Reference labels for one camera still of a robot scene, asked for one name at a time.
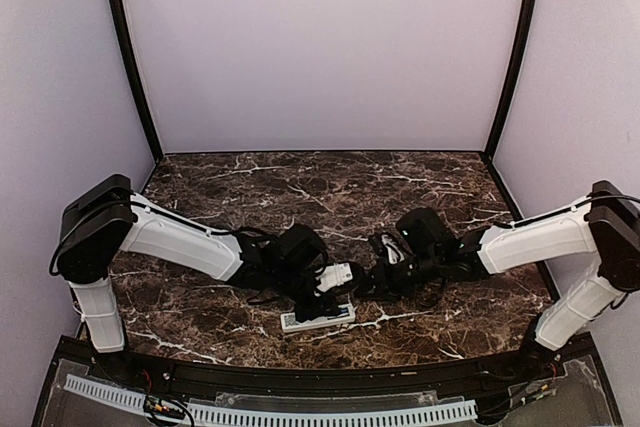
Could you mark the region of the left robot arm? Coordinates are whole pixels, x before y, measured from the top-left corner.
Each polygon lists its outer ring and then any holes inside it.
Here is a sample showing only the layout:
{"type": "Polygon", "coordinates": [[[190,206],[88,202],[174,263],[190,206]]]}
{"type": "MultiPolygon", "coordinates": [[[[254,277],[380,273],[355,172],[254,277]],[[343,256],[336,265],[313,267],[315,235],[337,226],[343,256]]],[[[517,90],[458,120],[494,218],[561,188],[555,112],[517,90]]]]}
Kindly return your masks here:
{"type": "Polygon", "coordinates": [[[159,258],[243,289],[270,289],[294,303],[298,322],[336,317],[337,296],[352,281],[347,263],[330,263],[310,227],[276,235],[255,227],[220,230],[159,207],[114,174],[63,211],[59,244],[49,265],[71,287],[101,364],[120,383],[141,374],[125,348],[125,331],[109,276],[118,252],[159,258]]]}

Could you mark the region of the white remote control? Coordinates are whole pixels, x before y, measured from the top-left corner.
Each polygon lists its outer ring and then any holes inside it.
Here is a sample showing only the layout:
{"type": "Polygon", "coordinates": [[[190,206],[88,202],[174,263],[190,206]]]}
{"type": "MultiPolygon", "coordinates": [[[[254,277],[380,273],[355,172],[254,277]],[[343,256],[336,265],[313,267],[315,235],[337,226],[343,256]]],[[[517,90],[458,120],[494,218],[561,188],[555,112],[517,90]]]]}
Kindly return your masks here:
{"type": "Polygon", "coordinates": [[[313,320],[300,322],[296,319],[294,312],[280,315],[280,324],[284,333],[297,333],[321,328],[350,324],[355,321],[355,308],[351,303],[341,304],[340,307],[349,307],[351,315],[321,316],[313,320]]]}

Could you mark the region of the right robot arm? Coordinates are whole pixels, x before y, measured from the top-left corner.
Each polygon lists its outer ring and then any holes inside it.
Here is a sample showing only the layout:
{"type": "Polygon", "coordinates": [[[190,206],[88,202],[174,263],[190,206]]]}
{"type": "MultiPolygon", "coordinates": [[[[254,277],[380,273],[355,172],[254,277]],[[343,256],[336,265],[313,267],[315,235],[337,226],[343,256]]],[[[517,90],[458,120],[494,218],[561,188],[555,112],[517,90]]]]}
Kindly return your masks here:
{"type": "Polygon", "coordinates": [[[394,302],[433,281],[484,280],[525,264],[574,254],[593,259],[583,275],[530,327],[510,360],[521,381],[534,379],[549,353],[604,309],[639,289],[639,200],[599,181],[584,197],[535,217],[496,222],[456,237],[432,208],[417,208],[370,237],[375,265],[356,289],[361,299],[394,302]]]}

